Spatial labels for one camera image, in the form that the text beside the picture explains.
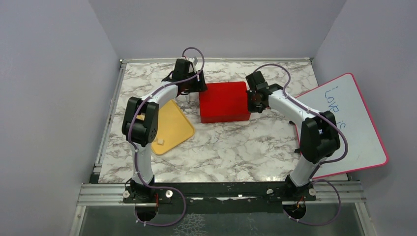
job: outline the wall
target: wall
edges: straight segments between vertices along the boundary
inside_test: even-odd
[[[0,2],[0,235],[68,235],[118,70],[87,0]]]
[[[123,59],[315,56],[346,0],[89,0]]]
[[[417,1],[347,0],[313,68],[320,84],[353,72],[390,156],[359,172],[380,236],[417,226]]]

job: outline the marble surface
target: marble surface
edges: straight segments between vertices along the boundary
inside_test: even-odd
[[[131,148],[121,133],[126,103],[132,96],[157,88],[173,70],[174,62],[127,65],[99,183],[121,183],[132,177]],[[208,62],[204,67],[206,83],[245,81],[245,76],[262,64],[265,62]],[[287,89],[291,95],[317,86],[309,61],[280,64],[292,75]],[[269,84],[283,86],[288,79],[277,67],[265,67],[262,73]],[[157,182],[282,181],[296,166],[297,134],[279,112],[251,114],[248,121],[202,124],[198,94],[175,101],[194,125],[195,134],[164,155],[152,154]]]

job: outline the table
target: table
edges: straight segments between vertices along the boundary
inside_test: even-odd
[[[129,143],[121,133],[128,99],[157,88],[174,68],[172,62],[128,63],[104,151],[99,183],[121,183],[132,177]],[[206,83],[245,81],[258,66],[271,61],[206,62]],[[288,93],[297,96],[317,86],[309,60],[278,61],[292,75]],[[284,85],[288,77],[276,67],[262,73],[269,84]],[[200,123],[198,94],[175,99],[195,127],[193,137],[164,155],[152,154],[156,182],[283,181],[296,166],[299,154],[293,126],[279,112],[251,114],[250,120],[229,123]]]

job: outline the whiteboard with red border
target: whiteboard with red border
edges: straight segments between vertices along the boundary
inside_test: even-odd
[[[314,178],[383,166],[388,154],[374,121],[363,100],[352,73],[343,74],[297,97],[305,105],[319,111],[331,111],[336,116],[337,127],[348,141],[347,156],[338,162],[324,164]],[[340,149],[328,160],[339,158],[344,152],[340,137]]]

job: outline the red box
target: red box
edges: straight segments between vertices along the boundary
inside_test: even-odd
[[[207,84],[199,93],[201,123],[249,120],[246,82]]]

